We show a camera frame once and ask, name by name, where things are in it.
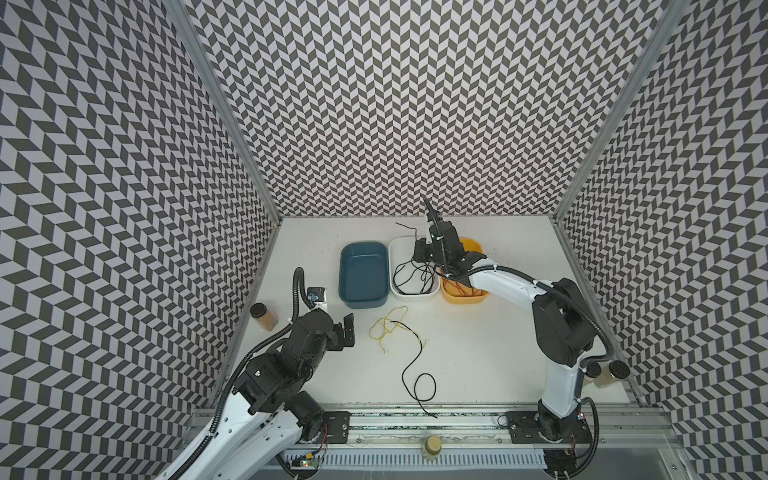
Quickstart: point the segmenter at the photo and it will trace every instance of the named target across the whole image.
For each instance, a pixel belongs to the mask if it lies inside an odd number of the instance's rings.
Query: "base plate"
[[[563,439],[561,442],[553,444],[548,440],[543,439],[538,434],[538,423],[534,418],[536,412],[506,412],[504,416],[507,418],[507,430],[512,438],[512,443],[528,443],[528,444],[548,444],[548,445],[560,445],[570,443],[570,439]],[[589,427],[581,420],[579,422],[580,428],[574,430],[574,437],[576,443],[589,443],[592,440],[592,436],[589,432]]]
[[[326,442],[346,443],[349,434],[349,412],[325,412],[323,413],[323,425],[328,427]]]

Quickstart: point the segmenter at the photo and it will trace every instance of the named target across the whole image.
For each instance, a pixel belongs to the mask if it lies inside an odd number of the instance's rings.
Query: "white table surface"
[[[530,217],[446,217],[460,237],[477,240],[487,255],[500,265],[514,267],[535,278],[574,279],[550,221]],[[369,328],[392,308],[409,308],[404,322],[426,340],[419,360],[406,372],[406,383],[421,372],[437,381],[438,403],[537,402],[545,384],[545,356],[536,344],[533,316],[496,295],[482,303],[459,306],[447,303],[440,293],[424,303],[402,303],[390,294],[376,309],[351,310],[339,298],[339,259],[348,243],[378,240],[385,245],[419,228],[423,218],[289,218],[283,221],[269,259],[257,301],[280,319],[273,333],[283,328],[291,315],[291,279],[297,266],[304,269],[306,286],[324,286],[328,313],[335,323],[355,314],[356,345],[342,352],[328,352],[315,376],[304,386],[320,403],[414,404],[403,387],[400,374],[419,351],[416,338],[405,330],[390,333],[383,345],[369,338]],[[301,313],[306,307],[301,304]],[[249,321],[237,361],[269,333]],[[595,338],[593,354],[604,353]],[[419,396],[432,393],[432,381],[422,377]],[[584,395],[595,402],[629,402],[624,387],[615,383],[604,389],[593,385]]]

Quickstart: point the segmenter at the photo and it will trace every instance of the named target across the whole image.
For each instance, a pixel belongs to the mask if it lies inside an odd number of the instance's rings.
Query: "chevron patterned wall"
[[[703,478],[768,478],[766,18],[693,2],[565,224]]]
[[[667,0],[186,0],[283,215],[548,214]]]
[[[0,45],[0,478],[148,478],[272,226],[157,0],[0,2]]]

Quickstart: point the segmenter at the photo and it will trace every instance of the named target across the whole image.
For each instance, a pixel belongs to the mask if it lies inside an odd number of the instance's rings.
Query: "black cable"
[[[298,294],[301,295],[301,301],[304,302],[304,305],[306,305],[306,308],[311,310],[311,309],[315,308],[315,303],[306,296],[306,289],[304,288],[304,269],[302,267],[300,267],[300,266],[298,266],[293,271],[293,282],[294,282],[294,285],[296,284],[296,278],[297,277],[298,277],[298,281],[299,281]]]
[[[431,417],[437,418],[437,414],[435,414],[435,413],[429,413],[429,412],[427,412],[427,410],[424,408],[424,405],[422,405],[422,402],[429,402],[430,400],[432,400],[432,399],[434,399],[434,398],[435,398],[435,394],[437,393],[437,382],[435,381],[435,377],[434,377],[434,376],[432,376],[432,374],[431,374],[431,373],[427,373],[427,372],[424,372],[424,373],[419,373],[419,376],[417,376],[417,377],[416,377],[416,381],[413,383],[413,393],[411,393],[411,389],[409,389],[409,388],[408,388],[408,385],[406,385],[406,370],[407,370],[407,369],[408,369],[408,368],[409,368],[411,365],[413,365],[413,363],[414,363],[416,360],[418,360],[418,359],[419,359],[419,357],[422,355],[422,352],[424,351],[424,346],[422,345],[422,341],[421,341],[421,339],[419,338],[419,335],[417,335],[417,334],[416,334],[416,332],[414,332],[413,330],[411,330],[411,327],[407,326],[407,325],[406,325],[406,324],[404,324],[403,322],[399,322],[399,321],[397,321],[397,320],[391,320],[391,322],[392,322],[392,323],[399,323],[401,326],[403,326],[405,329],[407,329],[407,330],[408,330],[410,333],[413,333],[413,335],[416,337],[416,341],[417,341],[417,342],[419,342],[419,353],[417,353],[417,354],[416,354],[416,358],[414,358],[413,360],[411,360],[411,362],[408,364],[408,366],[407,366],[407,367],[405,367],[405,368],[402,370],[402,373],[400,374],[400,379],[402,380],[402,386],[404,386],[404,387],[406,388],[406,392],[408,392],[408,395],[409,395],[409,396],[410,396],[412,399],[414,399],[415,401],[417,401],[417,402],[419,403],[419,406],[420,406],[420,407],[422,407],[422,410],[424,411],[424,413],[426,413],[427,415],[429,415],[429,416],[431,416]],[[429,378],[431,378],[431,379],[432,379],[432,383],[433,383],[433,384],[435,384],[435,390],[432,392],[432,396],[430,396],[428,399],[420,399],[420,398],[419,398],[419,397],[416,395],[416,386],[419,384],[419,379],[421,379],[423,376],[428,376]]]
[[[275,333],[268,339],[254,346],[248,353],[245,354],[245,356],[241,359],[240,363],[237,364],[237,367],[232,372],[230,379],[227,380],[227,384],[224,386],[224,390],[221,391],[221,397],[219,398],[219,402],[216,405],[216,411],[214,412],[214,417],[210,420],[210,428],[208,430],[209,432],[208,435],[206,435],[203,438],[203,441],[200,442],[200,444],[197,446],[194,452],[192,452],[192,455],[190,455],[190,457],[187,458],[187,460],[185,460],[184,463],[181,464],[181,466],[170,476],[168,480],[178,480],[189,469],[189,467],[191,467],[192,464],[194,464],[195,461],[200,457],[200,454],[203,453],[205,448],[210,443],[210,440],[217,435],[219,422],[221,421],[221,416],[224,411],[224,406],[227,404],[227,399],[229,398],[229,395],[232,392],[232,388],[234,387],[237,377],[240,376],[243,369],[245,368],[245,365],[253,357],[253,354],[258,352],[265,346],[271,344],[275,340],[279,339],[281,336],[285,335],[286,333],[290,332],[290,330],[293,328],[293,323],[296,322],[296,320],[299,318],[299,293],[300,293],[299,288],[301,288],[301,297],[304,300],[304,303],[305,304],[308,302],[311,303],[309,299],[306,298],[306,292],[304,292],[303,284],[304,284],[304,270],[301,267],[298,267],[293,271],[293,291],[292,291],[293,315],[291,316],[291,323],[286,325],[285,328],[280,330],[278,333]]]
[[[400,222],[395,222],[395,223],[401,227],[405,227],[413,230],[414,243],[419,241],[419,237],[418,237],[419,231],[415,227],[409,227],[408,225],[405,225]],[[399,293],[400,295],[425,295],[427,293],[432,292],[432,288],[435,286],[435,274],[429,269],[428,263],[421,263],[420,265],[418,263],[419,262],[416,262],[414,260],[413,255],[411,255],[410,260],[400,263],[395,267],[395,271],[392,273],[392,286],[395,287],[395,290],[397,290],[397,293]],[[405,282],[397,283],[397,275],[400,272],[402,272],[403,269],[406,268],[406,265],[409,265],[409,264],[413,266],[413,271],[411,272],[411,275],[408,277],[408,279],[406,279]],[[417,293],[403,292],[400,289],[400,287],[410,282],[417,271],[421,273],[420,280],[422,281],[422,288]]]
[[[568,478],[573,478],[576,475],[582,473],[590,464],[592,459],[594,458],[594,454],[598,450],[598,439],[600,438],[600,422],[598,420],[598,409],[594,406],[594,400],[592,400],[589,397],[584,397],[581,399],[582,402],[589,403],[589,408],[592,409],[592,422],[594,423],[594,432],[592,432],[592,440],[589,442],[589,449],[581,455],[578,455],[576,458],[581,458],[583,456],[586,456],[586,459],[578,466],[573,472],[568,473]],[[553,475],[552,473],[545,470],[546,474],[549,475],[552,478],[558,478],[559,480],[562,480],[565,477],[565,474]]]

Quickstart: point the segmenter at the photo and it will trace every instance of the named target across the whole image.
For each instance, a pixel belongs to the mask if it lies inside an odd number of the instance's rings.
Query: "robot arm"
[[[310,291],[312,299],[304,293],[303,271],[296,269],[291,324],[246,355],[222,391],[214,417],[158,480],[247,480],[296,442],[319,437],[323,409],[301,389],[326,351],[354,346],[355,340],[352,315],[344,327],[334,324],[323,308],[323,289]],[[310,308],[301,317],[299,295]]]
[[[465,251],[451,222],[443,220],[427,199],[425,205],[429,237],[417,242],[414,260],[433,262],[448,280],[532,309],[536,341],[547,357],[545,390],[537,415],[539,433],[551,442],[569,436],[577,424],[586,365],[613,355],[607,336],[591,318],[578,287],[565,278],[558,282],[536,280],[499,266],[482,253]],[[595,334],[605,346],[605,356],[588,356]]]

